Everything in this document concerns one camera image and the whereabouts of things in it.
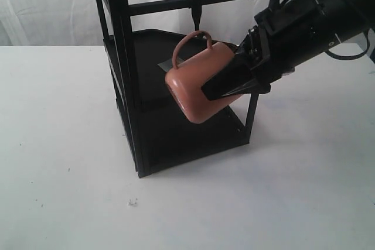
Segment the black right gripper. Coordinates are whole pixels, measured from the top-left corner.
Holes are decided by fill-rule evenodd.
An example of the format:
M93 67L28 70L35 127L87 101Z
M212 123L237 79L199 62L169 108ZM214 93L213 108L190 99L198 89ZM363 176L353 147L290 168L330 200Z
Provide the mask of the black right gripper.
M330 13L339 0L290 0L256 16L236 55L201 87L210 101L246 93L265 94L301 63L340 43Z

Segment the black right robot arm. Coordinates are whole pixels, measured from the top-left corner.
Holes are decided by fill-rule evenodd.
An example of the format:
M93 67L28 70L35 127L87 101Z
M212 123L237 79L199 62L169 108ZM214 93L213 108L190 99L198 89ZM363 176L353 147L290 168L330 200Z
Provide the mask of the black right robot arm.
M241 44L241 78L235 92L265 94L271 83L307 60L326 53L356 60L365 51L339 55L331 49L374 28L374 0L270 0Z

